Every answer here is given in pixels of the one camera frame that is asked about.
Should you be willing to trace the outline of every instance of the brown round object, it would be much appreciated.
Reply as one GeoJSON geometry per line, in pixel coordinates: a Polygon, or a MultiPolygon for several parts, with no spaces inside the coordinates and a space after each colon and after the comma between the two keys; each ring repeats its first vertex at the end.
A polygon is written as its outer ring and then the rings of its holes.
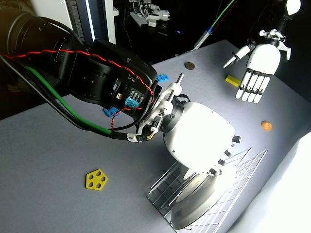
{"type": "Polygon", "coordinates": [[[261,127],[266,131],[271,131],[273,129],[273,125],[269,121],[266,121],[266,120],[261,122],[261,127]]]}
{"type": "Polygon", "coordinates": [[[185,67],[187,69],[193,70],[195,68],[195,65],[193,63],[191,63],[191,62],[186,62],[185,63],[185,67]]]}

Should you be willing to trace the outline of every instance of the yellow block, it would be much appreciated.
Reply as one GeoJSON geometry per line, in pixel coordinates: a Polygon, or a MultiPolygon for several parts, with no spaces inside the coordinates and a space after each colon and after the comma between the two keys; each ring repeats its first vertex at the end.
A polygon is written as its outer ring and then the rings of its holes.
{"type": "Polygon", "coordinates": [[[105,184],[108,182],[108,177],[102,170],[97,169],[86,175],[86,188],[93,190],[102,190],[105,184]]]}
{"type": "Polygon", "coordinates": [[[228,83],[230,83],[230,84],[232,84],[232,85],[234,85],[234,86],[236,86],[236,87],[240,86],[240,83],[241,83],[240,80],[238,80],[238,79],[232,77],[231,75],[228,75],[228,76],[226,77],[225,80],[226,80],[228,83]]]}

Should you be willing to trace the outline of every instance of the light strip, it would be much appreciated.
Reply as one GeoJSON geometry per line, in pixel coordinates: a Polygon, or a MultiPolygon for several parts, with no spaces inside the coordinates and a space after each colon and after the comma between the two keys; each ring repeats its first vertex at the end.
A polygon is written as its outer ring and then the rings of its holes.
{"type": "Polygon", "coordinates": [[[87,11],[87,16],[88,16],[89,26],[91,28],[92,39],[94,41],[95,40],[95,34],[94,34],[93,21],[92,21],[92,16],[91,16],[91,10],[89,9],[88,0],[86,0],[86,11],[87,11]]]}

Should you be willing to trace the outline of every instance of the red wire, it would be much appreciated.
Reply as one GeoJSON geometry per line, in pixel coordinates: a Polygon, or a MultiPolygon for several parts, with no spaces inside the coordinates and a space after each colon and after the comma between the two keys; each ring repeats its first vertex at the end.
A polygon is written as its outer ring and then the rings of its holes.
{"type": "MultiPolygon", "coordinates": [[[[66,53],[80,53],[80,54],[83,54],[85,56],[93,56],[93,57],[96,57],[96,58],[99,58],[101,59],[102,61],[104,62],[109,62],[111,64],[114,64],[115,66],[119,67],[119,68],[123,68],[123,69],[126,69],[127,71],[129,71],[131,74],[135,75],[139,81],[148,89],[148,91],[150,92],[151,96],[152,96],[152,101],[151,103],[154,102],[154,93],[153,91],[151,90],[151,88],[142,80],[142,78],[140,76],[138,76],[137,74],[135,74],[130,68],[128,67],[124,67],[124,66],[121,66],[120,64],[112,61],[112,60],[107,60],[105,58],[103,58],[102,56],[98,55],[98,54],[93,54],[93,53],[88,53],[88,52],[84,52],[84,51],[81,51],[81,50],[41,50],[41,51],[30,51],[30,52],[27,52],[26,54],[20,54],[20,55],[15,55],[13,57],[11,56],[8,56],[6,54],[4,54],[3,56],[5,56],[6,58],[8,59],[14,59],[14,58],[22,58],[22,57],[26,57],[27,55],[30,55],[30,54],[41,54],[41,53],[44,53],[44,52],[49,52],[49,53],[56,53],[56,52],[66,52],[66,53]]],[[[142,110],[142,108],[122,108],[120,111],[117,111],[113,117],[112,117],[112,120],[111,120],[111,128],[112,130],[114,129],[113,127],[113,124],[115,122],[115,116],[118,115],[120,112],[122,111],[129,111],[129,110],[134,110],[134,109],[139,109],[139,110],[142,110]]]]}
{"type": "Polygon", "coordinates": [[[224,18],[226,17],[226,15],[231,11],[231,9],[233,8],[233,6],[234,6],[237,2],[238,2],[238,1],[236,0],[235,3],[230,7],[230,9],[229,9],[229,10],[225,13],[225,15],[222,17],[222,19],[218,21],[218,23],[217,23],[216,27],[214,28],[213,32],[218,28],[219,23],[220,23],[221,21],[224,21],[224,18]]]}
{"type": "Polygon", "coordinates": [[[111,119],[111,128],[112,128],[112,130],[114,130],[113,124],[115,123],[115,117],[116,117],[120,112],[122,112],[122,111],[130,111],[130,110],[134,110],[134,109],[142,110],[142,108],[122,108],[121,110],[117,111],[117,112],[113,115],[113,117],[112,117],[112,119],[111,119]]]}

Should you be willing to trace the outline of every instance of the blue connector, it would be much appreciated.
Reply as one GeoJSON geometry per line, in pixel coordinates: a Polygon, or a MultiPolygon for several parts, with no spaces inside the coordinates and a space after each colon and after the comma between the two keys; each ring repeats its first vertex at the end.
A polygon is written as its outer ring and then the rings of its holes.
{"type": "Polygon", "coordinates": [[[103,111],[106,113],[108,117],[113,117],[113,115],[118,111],[118,109],[115,107],[111,107],[110,110],[104,108],[103,111]]]}
{"type": "Polygon", "coordinates": [[[166,80],[169,80],[170,78],[166,74],[161,74],[161,75],[158,75],[156,79],[160,83],[160,82],[164,82],[166,80]]]}

